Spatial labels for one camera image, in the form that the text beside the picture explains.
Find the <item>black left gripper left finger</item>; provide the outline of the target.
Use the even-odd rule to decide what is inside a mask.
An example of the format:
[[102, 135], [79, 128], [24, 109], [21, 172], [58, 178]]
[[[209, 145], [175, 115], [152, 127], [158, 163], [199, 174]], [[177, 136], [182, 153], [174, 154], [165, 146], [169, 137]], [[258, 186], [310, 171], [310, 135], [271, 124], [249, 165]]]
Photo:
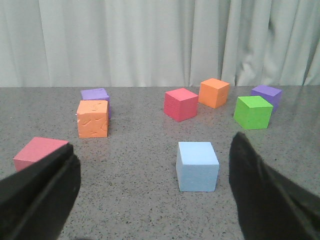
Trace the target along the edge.
[[81, 185], [81, 164], [67, 143], [0, 182], [0, 238], [56, 240]]

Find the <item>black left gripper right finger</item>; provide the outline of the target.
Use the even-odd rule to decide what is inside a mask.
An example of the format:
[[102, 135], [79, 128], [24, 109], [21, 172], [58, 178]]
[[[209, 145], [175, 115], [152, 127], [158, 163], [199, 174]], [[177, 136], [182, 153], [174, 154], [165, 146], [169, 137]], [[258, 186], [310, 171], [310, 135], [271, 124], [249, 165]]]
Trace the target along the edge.
[[267, 165], [242, 132], [231, 142], [229, 184], [246, 240], [320, 238], [320, 198]]

